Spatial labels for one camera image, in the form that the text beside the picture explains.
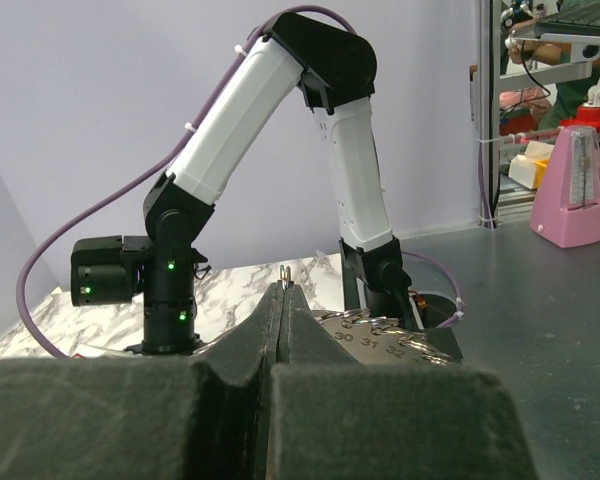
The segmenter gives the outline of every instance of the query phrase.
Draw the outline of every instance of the gray table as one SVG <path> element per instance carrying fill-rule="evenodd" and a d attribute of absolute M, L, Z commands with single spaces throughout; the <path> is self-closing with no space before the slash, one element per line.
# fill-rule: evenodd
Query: gray table
<path fill-rule="evenodd" d="M 512 391 L 543 480 L 600 479 L 600 243 L 562 250 L 527 222 L 404 242 L 457 276 L 464 363 Z M 409 261 L 414 286 L 443 277 Z"/>

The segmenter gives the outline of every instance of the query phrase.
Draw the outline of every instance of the keyboard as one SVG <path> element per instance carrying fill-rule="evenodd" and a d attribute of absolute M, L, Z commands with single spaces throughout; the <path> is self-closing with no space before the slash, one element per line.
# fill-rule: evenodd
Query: keyboard
<path fill-rule="evenodd" d="M 600 37 L 600 1 L 541 18 L 535 24 L 534 32 L 538 38 L 545 33 Z"/>

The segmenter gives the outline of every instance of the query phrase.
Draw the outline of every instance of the white marble tabletop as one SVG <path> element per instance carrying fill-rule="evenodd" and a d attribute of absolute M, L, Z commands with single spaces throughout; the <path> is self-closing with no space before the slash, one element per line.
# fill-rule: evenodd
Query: white marble tabletop
<path fill-rule="evenodd" d="M 280 276 L 291 267 L 291 279 L 302 286 L 314 310 L 343 310 L 340 255 L 304 258 L 227 270 L 212 270 L 195 283 L 196 332 L 209 342 L 247 318 Z M 52 293 L 35 309 L 33 319 L 45 336 L 71 355 L 78 344 L 114 350 L 142 340 L 142 297 L 131 304 L 76 308 L 69 292 Z M 0 340 L 0 358 L 48 356 L 22 323 Z"/>

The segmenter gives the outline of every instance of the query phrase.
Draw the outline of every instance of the person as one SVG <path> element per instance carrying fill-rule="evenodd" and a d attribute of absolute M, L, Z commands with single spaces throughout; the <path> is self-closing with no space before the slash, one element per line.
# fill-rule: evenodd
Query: person
<path fill-rule="evenodd" d="M 561 9 L 567 10 L 579 5 L 590 3 L 593 0 L 564 0 Z M 534 58 L 547 65 L 560 65 L 569 63 L 571 53 L 571 44 L 547 44 L 536 41 L 524 42 L 524 50 L 534 52 Z M 512 63 L 516 65 L 522 64 L 523 52 L 521 46 L 514 47 L 509 50 L 509 57 Z M 556 85 L 557 96 L 553 107 L 542 118 L 538 128 L 544 130 L 547 128 L 555 128 L 560 125 L 561 120 L 572 118 L 576 115 L 578 107 L 587 100 L 589 88 L 598 83 L 600 78 L 600 58 L 593 63 L 593 72 L 589 78 L 581 80 L 572 80 L 562 82 Z"/>

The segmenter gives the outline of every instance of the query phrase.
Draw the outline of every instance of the pink metronome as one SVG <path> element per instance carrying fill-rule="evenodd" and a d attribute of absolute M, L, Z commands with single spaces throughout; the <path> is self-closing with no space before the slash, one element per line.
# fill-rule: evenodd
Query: pink metronome
<path fill-rule="evenodd" d="M 531 228 L 562 248 L 600 241 L 600 148 L 595 128 L 573 125 L 558 135 L 533 203 Z"/>

